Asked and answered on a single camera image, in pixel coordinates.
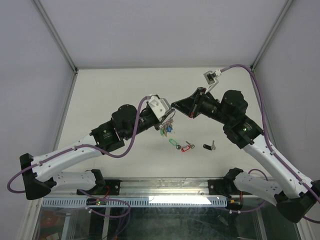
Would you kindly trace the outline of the aluminium mounting rail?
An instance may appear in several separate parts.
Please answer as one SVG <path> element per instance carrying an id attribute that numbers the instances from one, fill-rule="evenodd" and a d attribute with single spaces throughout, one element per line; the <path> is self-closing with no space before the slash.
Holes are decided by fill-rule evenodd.
<path id="1" fill-rule="evenodd" d="M 88 191 L 90 195 L 146 197 L 151 195 L 189 195 L 189 196 L 225 196 L 232 197 L 244 192 L 246 195 L 271 197 L 284 194 L 288 198 L 298 198 L 301 185 L 292 178 L 286 183 L 271 179 L 263 180 L 246 172 L 232 180 L 223 178 L 103 178 L 98 186 Z"/>

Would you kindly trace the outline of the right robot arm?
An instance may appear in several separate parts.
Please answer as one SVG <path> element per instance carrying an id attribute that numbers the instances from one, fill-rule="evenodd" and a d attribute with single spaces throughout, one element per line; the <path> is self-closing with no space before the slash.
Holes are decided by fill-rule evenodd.
<path id="1" fill-rule="evenodd" d="M 320 199 L 320 182 L 303 174 L 271 145 L 267 134 L 246 115 L 248 103 L 240 91 L 228 90 L 218 101 L 199 87 L 171 107 L 192 119 L 204 115 L 223 124 L 227 139 L 258 161 L 275 181 L 233 168 L 224 176 L 226 192 L 234 194 L 239 190 L 256 195 L 276 206 L 292 223 L 298 223 Z"/>

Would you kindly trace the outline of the left aluminium frame post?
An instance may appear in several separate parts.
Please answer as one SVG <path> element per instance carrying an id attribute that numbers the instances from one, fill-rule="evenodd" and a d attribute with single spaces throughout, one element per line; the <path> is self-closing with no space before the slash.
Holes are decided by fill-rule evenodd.
<path id="1" fill-rule="evenodd" d="M 51 35 L 53 41 L 55 42 L 57 48 L 59 49 L 60 53 L 64 57 L 65 61 L 67 62 L 68 66 L 72 70 L 73 73 L 78 72 L 78 68 L 75 65 L 70 53 L 68 52 L 63 40 L 61 39 L 54 23 L 52 22 L 49 14 L 47 13 L 43 3 L 41 0 L 31 0 L 35 10 L 39 14 L 41 20 L 43 21 L 45 27 L 47 28 L 49 34 Z"/>

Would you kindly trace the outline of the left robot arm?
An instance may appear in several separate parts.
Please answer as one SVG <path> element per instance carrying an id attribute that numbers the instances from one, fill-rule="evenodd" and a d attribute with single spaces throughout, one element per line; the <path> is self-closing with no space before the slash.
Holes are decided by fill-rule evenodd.
<path id="1" fill-rule="evenodd" d="M 67 147 L 40 156 L 21 155 L 22 193 L 27 200 L 37 200 L 60 190 L 83 190 L 91 195 L 102 193 L 105 180 L 100 170 L 67 172 L 66 169 L 103 155 L 124 157 L 138 134 L 152 127 L 159 130 L 173 111 L 161 101 L 149 100 L 145 108 L 125 104 L 112 113 L 109 121 Z"/>

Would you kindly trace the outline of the red tag with keys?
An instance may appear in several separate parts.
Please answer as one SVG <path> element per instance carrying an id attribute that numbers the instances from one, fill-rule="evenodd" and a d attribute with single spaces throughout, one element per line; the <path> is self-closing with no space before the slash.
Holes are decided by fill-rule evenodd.
<path id="1" fill-rule="evenodd" d="M 181 152 L 186 152 L 188 150 L 192 150 L 195 148 L 195 145 L 193 143 L 190 143 L 188 141 L 185 142 L 186 145 L 180 145 L 180 144 L 177 144 L 175 147 L 177 150 L 180 150 Z"/>

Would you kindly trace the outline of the large keyring with keys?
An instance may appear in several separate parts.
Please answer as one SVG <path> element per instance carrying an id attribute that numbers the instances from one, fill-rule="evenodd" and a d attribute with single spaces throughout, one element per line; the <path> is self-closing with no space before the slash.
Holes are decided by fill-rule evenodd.
<path id="1" fill-rule="evenodd" d="M 165 119 L 165 121 L 160 125 L 159 131 L 162 137 L 167 137 L 168 133 L 173 131 L 173 124 L 174 124 L 174 116 L 176 114 L 176 110 L 173 109 Z"/>

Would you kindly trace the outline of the black tag with key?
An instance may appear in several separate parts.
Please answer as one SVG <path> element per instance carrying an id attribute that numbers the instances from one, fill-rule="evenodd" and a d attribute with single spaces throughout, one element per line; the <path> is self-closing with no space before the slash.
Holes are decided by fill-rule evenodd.
<path id="1" fill-rule="evenodd" d="M 209 151 L 214 151 L 216 149 L 216 146 L 215 146 L 215 141 L 213 140 L 211 145 L 209 144 L 203 144 L 203 148 L 204 149 L 207 149 Z"/>

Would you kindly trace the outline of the right aluminium frame post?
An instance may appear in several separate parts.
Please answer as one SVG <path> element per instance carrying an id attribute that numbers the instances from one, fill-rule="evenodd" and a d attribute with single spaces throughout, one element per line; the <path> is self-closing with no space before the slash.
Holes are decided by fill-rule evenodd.
<path id="1" fill-rule="evenodd" d="M 252 64 L 250 65 L 250 69 L 254 72 L 258 65 L 260 64 L 261 60 L 263 59 L 264 55 L 266 54 L 267 50 L 271 46 L 273 40 L 275 39 L 278 31 L 280 30 L 285 18 L 287 17 L 289 11 L 291 10 L 292 6 L 294 5 L 295 0 L 286 0 L 278 13 L 275 21 L 273 22 L 270 30 L 268 31 L 266 38 L 264 39 L 261 47 L 259 48 Z"/>

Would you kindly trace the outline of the aluminium frame post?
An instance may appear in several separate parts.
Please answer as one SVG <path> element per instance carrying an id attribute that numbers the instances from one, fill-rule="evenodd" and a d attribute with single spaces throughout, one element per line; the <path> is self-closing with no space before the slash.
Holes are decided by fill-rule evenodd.
<path id="1" fill-rule="evenodd" d="M 53 41 L 55 42 L 57 48 L 59 49 L 60 53 L 64 57 L 65 61 L 67 62 L 68 66 L 72 70 L 73 73 L 78 72 L 78 68 L 75 65 L 70 53 L 68 52 L 63 40 L 61 39 L 54 23 L 52 22 L 49 14 L 47 13 L 43 3 L 41 0 L 31 0 L 35 10 L 39 14 L 41 20 L 43 21 L 45 27 L 47 28 L 49 34 L 51 35 Z"/>
<path id="2" fill-rule="evenodd" d="M 270 30 L 268 31 L 266 38 L 264 39 L 261 47 L 259 48 L 252 64 L 250 65 L 250 69 L 254 72 L 258 65 L 260 64 L 261 60 L 263 59 L 264 55 L 266 54 L 267 50 L 271 46 L 273 40 L 275 39 L 278 31 L 280 30 L 285 18 L 287 17 L 289 11 L 291 10 L 292 6 L 294 5 L 295 0 L 286 0 L 278 13 L 275 21 L 273 22 Z"/>

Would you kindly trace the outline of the green key tag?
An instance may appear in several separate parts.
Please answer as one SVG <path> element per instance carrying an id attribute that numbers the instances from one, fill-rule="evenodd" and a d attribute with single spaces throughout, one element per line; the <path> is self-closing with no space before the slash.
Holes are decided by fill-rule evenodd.
<path id="1" fill-rule="evenodd" d="M 176 145 L 178 144 L 173 138 L 170 138 L 170 139 L 169 139 L 169 142 L 170 142 L 173 146 L 176 146 Z"/>

